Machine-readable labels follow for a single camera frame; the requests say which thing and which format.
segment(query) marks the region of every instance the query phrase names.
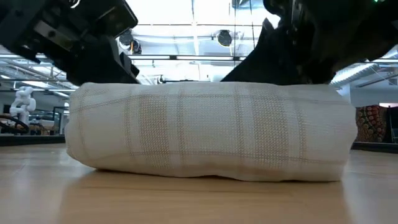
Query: towel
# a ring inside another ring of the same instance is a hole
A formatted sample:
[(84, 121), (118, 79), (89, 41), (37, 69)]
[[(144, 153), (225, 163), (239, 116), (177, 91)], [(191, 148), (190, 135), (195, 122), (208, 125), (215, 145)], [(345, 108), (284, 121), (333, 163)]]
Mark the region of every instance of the towel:
[(82, 85), (67, 153), (97, 169), (245, 181), (340, 180), (355, 108), (328, 85)]

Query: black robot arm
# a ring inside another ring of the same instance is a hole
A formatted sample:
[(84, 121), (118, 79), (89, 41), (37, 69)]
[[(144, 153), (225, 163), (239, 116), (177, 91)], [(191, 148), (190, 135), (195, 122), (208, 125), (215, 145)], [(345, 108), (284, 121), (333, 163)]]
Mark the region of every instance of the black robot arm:
[(114, 40), (137, 23), (124, 0), (0, 2), (0, 44), (38, 63), (36, 55), (46, 55), (79, 86), (139, 83), (139, 70)]
[(395, 0), (263, 0), (263, 4), (280, 16), (279, 26), (273, 29), (264, 23), (256, 48), (224, 82), (330, 83), (338, 70), (382, 57), (398, 44)]

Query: rolled fabric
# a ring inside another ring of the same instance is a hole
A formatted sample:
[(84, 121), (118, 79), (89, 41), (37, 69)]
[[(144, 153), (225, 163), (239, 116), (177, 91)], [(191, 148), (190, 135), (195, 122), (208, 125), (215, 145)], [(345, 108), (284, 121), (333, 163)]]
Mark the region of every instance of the rolled fabric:
[(86, 83), (67, 153), (90, 167), (169, 177), (340, 180), (355, 108), (328, 85)]

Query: wall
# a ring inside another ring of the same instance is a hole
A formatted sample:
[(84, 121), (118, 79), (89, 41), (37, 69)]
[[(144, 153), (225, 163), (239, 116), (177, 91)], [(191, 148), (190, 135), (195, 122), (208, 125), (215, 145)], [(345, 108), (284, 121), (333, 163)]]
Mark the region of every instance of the wall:
[(398, 103), (397, 90), (351, 89), (351, 104), (355, 107), (378, 105), (379, 103)]

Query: black cable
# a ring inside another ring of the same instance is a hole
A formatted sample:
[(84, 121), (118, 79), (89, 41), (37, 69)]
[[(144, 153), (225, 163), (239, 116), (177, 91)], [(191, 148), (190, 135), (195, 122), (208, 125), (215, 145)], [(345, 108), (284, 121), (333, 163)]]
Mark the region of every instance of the black cable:
[(37, 123), (37, 124), (30, 124), (30, 125), (38, 126), (38, 127), (41, 129), (41, 131), (46, 131), (47, 134), (50, 135), (50, 130), (48, 130), (47, 128), (45, 128), (45, 127), (43, 126), (43, 124)]
[(256, 48), (256, 44), (254, 43), (254, 23), (253, 23), (253, 10), (251, 7), (251, 0), (250, 0), (250, 15), (251, 15), (251, 32), (253, 35), (253, 50)]
[[(0, 119), (8, 119), (10, 121), (15, 122), (15, 126), (11, 127), (6, 124), (3, 124), (0, 122), (0, 127), (4, 128), (5, 130), (11, 131), (13, 133), (19, 133), (19, 134), (27, 134), (29, 133), (29, 127), (25, 123), (23, 123), (21, 120), (18, 120), (17, 118), (13, 118), (12, 116), (6, 116), (6, 115), (0, 115)], [(18, 125), (21, 125), (23, 128), (19, 129), (17, 128)]]
[(234, 19), (235, 19), (235, 23), (234, 23), (234, 68), (236, 68), (236, 9), (238, 8), (238, 0), (235, 0), (235, 8), (234, 8)]

